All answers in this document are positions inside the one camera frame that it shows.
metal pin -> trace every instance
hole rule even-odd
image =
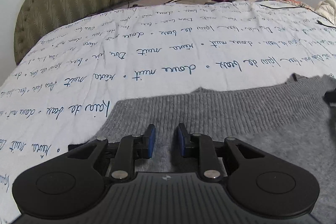
[[[112,172],[111,176],[115,179],[125,179],[126,177],[128,177],[128,173],[124,170],[117,170]]]
[[[204,176],[210,179],[216,179],[221,175],[217,170],[206,170]]]

